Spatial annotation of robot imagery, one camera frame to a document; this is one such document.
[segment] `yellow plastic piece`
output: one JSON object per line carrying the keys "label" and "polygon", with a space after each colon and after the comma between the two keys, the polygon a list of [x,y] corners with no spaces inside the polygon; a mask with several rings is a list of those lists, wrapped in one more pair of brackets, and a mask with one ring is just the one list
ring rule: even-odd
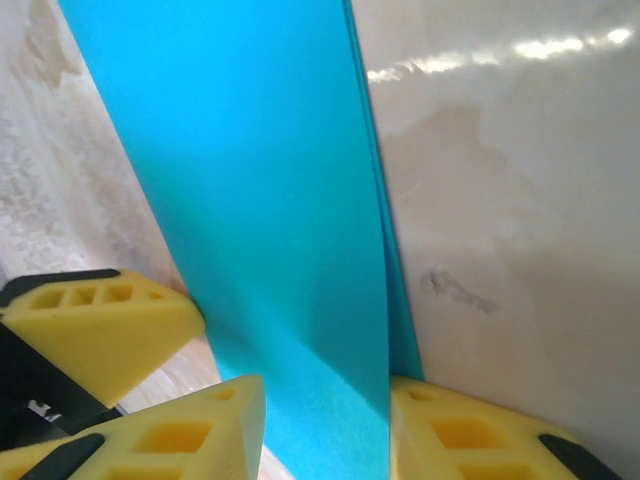
{"label": "yellow plastic piece", "polygon": [[58,445],[89,433],[106,441],[70,480],[256,479],[264,422],[262,378],[247,375],[75,437],[2,452],[0,480],[18,480]]}
{"label": "yellow plastic piece", "polygon": [[391,381],[392,480],[575,480],[538,440],[557,427],[416,380]]}
{"label": "yellow plastic piece", "polygon": [[108,407],[204,331],[188,298],[120,272],[47,283],[2,311],[7,327]]}

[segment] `smudge mark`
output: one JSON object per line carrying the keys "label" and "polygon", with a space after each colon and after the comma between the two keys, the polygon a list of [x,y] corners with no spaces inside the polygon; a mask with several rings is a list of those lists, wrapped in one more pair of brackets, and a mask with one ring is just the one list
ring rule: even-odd
{"label": "smudge mark", "polygon": [[445,270],[426,272],[420,280],[420,287],[423,291],[431,290],[438,297],[447,297],[456,302],[464,303],[487,315],[496,315],[499,310],[494,302],[469,292]]}

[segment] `blue sheet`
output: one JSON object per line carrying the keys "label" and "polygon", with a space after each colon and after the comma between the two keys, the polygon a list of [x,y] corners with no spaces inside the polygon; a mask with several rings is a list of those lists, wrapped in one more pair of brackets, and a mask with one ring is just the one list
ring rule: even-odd
{"label": "blue sheet", "polygon": [[267,445],[388,478],[390,332],[422,373],[348,5],[60,4],[223,378],[265,377]]}

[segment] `glossy white panel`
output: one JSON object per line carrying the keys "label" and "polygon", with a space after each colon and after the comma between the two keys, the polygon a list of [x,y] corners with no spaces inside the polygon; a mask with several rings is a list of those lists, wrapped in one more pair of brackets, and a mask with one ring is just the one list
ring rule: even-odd
{"label": "glossy white panel", "polygon": [[640,5],[354,9],[428,378],[640,478]]}

